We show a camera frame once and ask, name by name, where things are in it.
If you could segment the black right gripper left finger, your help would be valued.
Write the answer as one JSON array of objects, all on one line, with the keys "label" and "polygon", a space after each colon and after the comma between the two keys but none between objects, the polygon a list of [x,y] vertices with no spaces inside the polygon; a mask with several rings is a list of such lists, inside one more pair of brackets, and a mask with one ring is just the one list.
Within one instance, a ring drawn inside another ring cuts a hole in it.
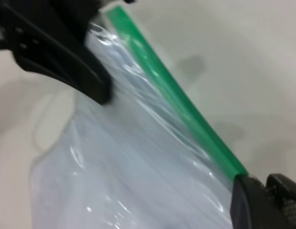
[{"label": "black right gripper left finger", "polygon": [[268,228],[264,214],[268,200],[263,184],[256,178],[237,175],[234,178],[230,216],[234,229]]}]

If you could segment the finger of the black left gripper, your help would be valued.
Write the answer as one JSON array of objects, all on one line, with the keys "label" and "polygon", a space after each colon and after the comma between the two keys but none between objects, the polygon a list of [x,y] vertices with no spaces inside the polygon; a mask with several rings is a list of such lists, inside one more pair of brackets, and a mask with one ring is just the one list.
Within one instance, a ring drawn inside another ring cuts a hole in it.
[{"label": "finger of the black left gripper", "polygon": [[31,12],[30,4],[0,4],[0,50],[11,51],[15,62],[27,72],[61,81],[98,104],[109,102],[111,75],[85,41],[83,49],[71,52],[38,40]]},{"label": "finger of the black left gripper", "polygon": [[101,6],[100,0],[32,0],[35,34],[56,49],[77,52],[84,48],[88,24]]}]

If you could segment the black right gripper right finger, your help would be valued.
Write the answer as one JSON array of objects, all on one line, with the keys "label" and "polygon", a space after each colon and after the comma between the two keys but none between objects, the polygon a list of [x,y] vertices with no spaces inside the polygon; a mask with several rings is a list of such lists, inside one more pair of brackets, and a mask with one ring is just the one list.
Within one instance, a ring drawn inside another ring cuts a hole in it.
[{"label": "black right gripper right finger", "polygon": [[296,229],[296,182],[282,174],[270,174],[266,188],[284,219]]}]

